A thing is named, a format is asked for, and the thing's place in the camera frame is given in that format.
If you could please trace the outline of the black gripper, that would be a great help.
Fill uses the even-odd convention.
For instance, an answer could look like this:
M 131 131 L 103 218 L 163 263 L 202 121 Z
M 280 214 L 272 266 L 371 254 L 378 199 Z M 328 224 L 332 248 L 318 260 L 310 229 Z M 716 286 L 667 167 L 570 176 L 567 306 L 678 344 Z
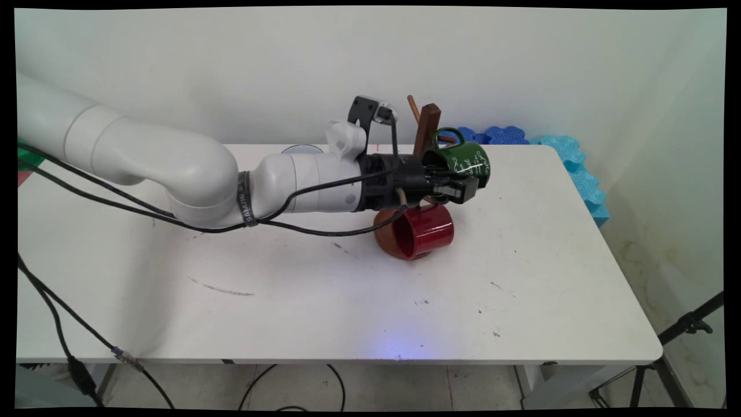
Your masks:
M 428 196 L 440 204 L 461 205 L 471 200 L 478 190 L 478 177 L 465 176 L 447 166 L 424 166 L 421 159 L 413 154 L 399 154 L 396 159 L 392 154 L 365 154 L 358 161 L 361 174 L 382 173 L 391 169 L 394 164 L 397 164 L 397 169 L 391 174 L 362 180 L 362 192 L 356 212 L 396 209 L 400 205 L 397 188 L 404 191 L 409 209 L 419 206 Z

